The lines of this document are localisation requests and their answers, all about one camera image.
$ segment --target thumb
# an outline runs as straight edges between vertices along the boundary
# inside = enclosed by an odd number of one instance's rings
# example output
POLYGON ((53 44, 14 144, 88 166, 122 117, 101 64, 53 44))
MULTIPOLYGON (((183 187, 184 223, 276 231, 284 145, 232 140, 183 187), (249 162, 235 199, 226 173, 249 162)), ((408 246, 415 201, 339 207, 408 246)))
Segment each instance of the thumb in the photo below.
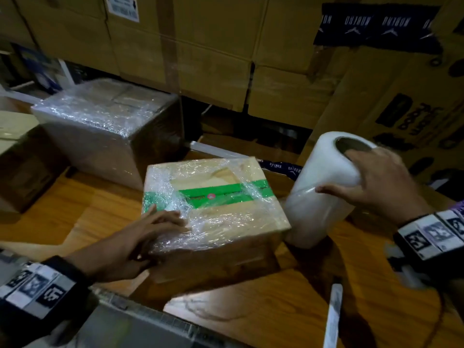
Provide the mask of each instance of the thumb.
POLYGON ((316 193, 333 195, 350 204, 357 204, 361 201, 363 188, 361 186, 345 187, 338 184, 326 184, 316 187, 316 193))

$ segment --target person's right hand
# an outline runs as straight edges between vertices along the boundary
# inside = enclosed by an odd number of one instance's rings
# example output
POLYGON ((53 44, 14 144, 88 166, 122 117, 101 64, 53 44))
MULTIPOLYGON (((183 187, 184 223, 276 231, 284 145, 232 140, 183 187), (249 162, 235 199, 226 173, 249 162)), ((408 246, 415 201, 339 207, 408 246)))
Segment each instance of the person's right hand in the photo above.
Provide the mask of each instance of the person's right hand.
POLYGON ((328 184, 317 187, 317 193, 334 195, 354 206, 364 207, 397 226, 433 212, 397 154, 378 147, 369 152, 348 150, 345 156, 359 169, 361 185, 328 184))

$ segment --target person's left hand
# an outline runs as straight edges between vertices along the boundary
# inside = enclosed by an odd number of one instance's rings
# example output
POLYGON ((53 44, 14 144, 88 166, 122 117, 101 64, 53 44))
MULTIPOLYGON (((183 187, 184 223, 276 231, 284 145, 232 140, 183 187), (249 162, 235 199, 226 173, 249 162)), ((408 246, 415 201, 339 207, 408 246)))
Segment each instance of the person's left hand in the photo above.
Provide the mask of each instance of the person's left hand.
POLYGON ((187 232, 178 211, 156 211, 153 205, 140 219, 122 230, 65 257, 96 282, 112 282, 137 277, 155 266, 153 260, 139 259, 144 244, 168 232, 187 232))

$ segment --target box wrapped in stretch film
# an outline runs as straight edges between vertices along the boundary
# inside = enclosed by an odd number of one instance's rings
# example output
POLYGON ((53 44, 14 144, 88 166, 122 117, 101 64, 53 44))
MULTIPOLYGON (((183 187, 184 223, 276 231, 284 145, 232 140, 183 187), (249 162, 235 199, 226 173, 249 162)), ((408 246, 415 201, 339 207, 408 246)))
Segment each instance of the box wrapped in stretch film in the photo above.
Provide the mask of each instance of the box wrapped in stretch film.
POLYGON ((260 260, 290 228, 253 157, 149 166, 143 211, 152 204, 158 210, 180 210, 190 228, 149 247, 149 255, 163 258, 152 270, 156 283, 192 277, 206 281, 209 271, 260 260))
POLYGON ((34 116, 0 111, 1 211, 26 210, 67 165, 34 116))
POLYGON ((179 97, 112 79, 64 90, 32 108, 71 164, 142 190, 147 166, 179 158, 179 97))

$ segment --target black sleeve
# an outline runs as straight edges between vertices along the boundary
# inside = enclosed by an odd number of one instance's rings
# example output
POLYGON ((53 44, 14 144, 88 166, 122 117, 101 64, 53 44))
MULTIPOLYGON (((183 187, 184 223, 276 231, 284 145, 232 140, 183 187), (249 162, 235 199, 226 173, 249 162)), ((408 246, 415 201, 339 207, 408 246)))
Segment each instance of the black sleeve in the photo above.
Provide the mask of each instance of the black sleeve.
POLYGON ((0 330, 8 345, 23 347, 80 315, 91 284, 79 269, 58 256, 27 263, 0 286, 0 330))

